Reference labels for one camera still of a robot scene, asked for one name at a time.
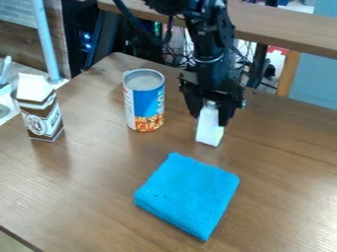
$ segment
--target silver can lid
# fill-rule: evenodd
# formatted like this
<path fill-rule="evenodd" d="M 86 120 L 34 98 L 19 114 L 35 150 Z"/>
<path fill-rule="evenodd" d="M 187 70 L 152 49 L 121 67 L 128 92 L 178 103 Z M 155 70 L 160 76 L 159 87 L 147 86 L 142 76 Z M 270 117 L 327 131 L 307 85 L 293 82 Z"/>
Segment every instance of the silver can lid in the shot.
<path fill-rule="evenodd" d="M 138 69 L 123 75 L 126 88 L 133 91 L 151 91 L 160 87 L 165 81 L 164 76 L 151 69 Z"/>

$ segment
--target wooden table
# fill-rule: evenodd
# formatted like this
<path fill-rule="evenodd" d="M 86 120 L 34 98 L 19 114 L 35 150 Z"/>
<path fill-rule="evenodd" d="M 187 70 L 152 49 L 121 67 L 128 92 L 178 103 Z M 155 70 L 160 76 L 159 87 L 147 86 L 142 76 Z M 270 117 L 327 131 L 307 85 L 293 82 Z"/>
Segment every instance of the wooden table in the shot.
<path fill-rule="evenodd" d="M 129 10 L 145 20 L 166 23 L 168 17 L 150 10 L 142 0 L 123 0 Z M 113 0 L 98 0 L 103 10 L 120 13 Z M 229 0 L 236 37 L 337 58 L 337 19 Z"/>
<path fill-rule="evenodd" d="M 167 122 L 154 133 L 125 125 L 121 74 L 140 67 L 168 80 Z M 215 149 L 194 142 L 176 76 L 113 54 L 59 91 L 66 134 L 56 143 L 29 140 L 21 117 L 0 127 L 0 225 L 51 252 L 337 251 L 337 112 L 247 94 Z M 241 179 L 206 243 L 133 205 L 170 152 Z"/>

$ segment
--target wall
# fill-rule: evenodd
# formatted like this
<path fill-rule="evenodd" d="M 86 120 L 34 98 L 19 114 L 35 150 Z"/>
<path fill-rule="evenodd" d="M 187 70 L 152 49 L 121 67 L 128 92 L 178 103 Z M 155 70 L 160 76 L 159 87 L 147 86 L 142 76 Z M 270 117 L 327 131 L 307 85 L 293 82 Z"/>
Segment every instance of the wall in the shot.
<path fill-rule="evenodd" d="M 337 17 L 337 1 L 316 1 L 314 14 Z M 337 109 L 337 60 L 304 53 L 290 97 Z"/>
<path fill-rule="evenodd" d="M 0 20 L 36 28 L 33 0 L 0 0 Z"/>
<path fill-rule="evenodd" d="M 34 21 L 32 1 L 0 0 L 0 57 L 11 55 L 15 62 L 46 71 Z M 62 1 L 43 0 L 43 3 L 58 67 L 61 74 L 70 79 Z"/>

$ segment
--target black cable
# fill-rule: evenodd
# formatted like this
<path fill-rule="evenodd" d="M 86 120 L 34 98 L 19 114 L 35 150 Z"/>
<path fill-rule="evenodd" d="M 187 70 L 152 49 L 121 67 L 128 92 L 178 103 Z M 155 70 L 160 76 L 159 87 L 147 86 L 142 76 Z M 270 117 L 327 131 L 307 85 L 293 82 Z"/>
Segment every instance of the black cable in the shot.
<path fill-rule="evenodd" d="M 137 31 L 140 31 L 149 41 L 151 41 L 153 44 L 156 44 L 156 45 L 163 45 L 163 44 L 168 43 L 167 41 L 161 41 L 161 40 L 155 39 L 151 35 L 151 33 L 146 29 L 144 24 L 130 13 L 130 11 L 125 6 L 122 0 L 112 0 L 112 1 L 118 7 L 119 11 L 126 18 L 126 20 L 128 20 L 135 27 L 135 29 Z M 172 23 L 173 23 L 172 17 L 168 17 L 168 23 L 171 23 L 171 26 L 172 26 Z"/>

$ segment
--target carton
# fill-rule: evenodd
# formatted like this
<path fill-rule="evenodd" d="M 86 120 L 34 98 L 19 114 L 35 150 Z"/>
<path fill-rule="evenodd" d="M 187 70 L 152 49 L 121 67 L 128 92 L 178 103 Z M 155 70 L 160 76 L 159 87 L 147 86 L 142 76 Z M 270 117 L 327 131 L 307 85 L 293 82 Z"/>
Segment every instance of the carton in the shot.
<path fill-rule="evenodd" d="M 17 101 L 33 140 L 54 142 L 63 131 L 54 88 L 43 76 L 19 74 Z"/>

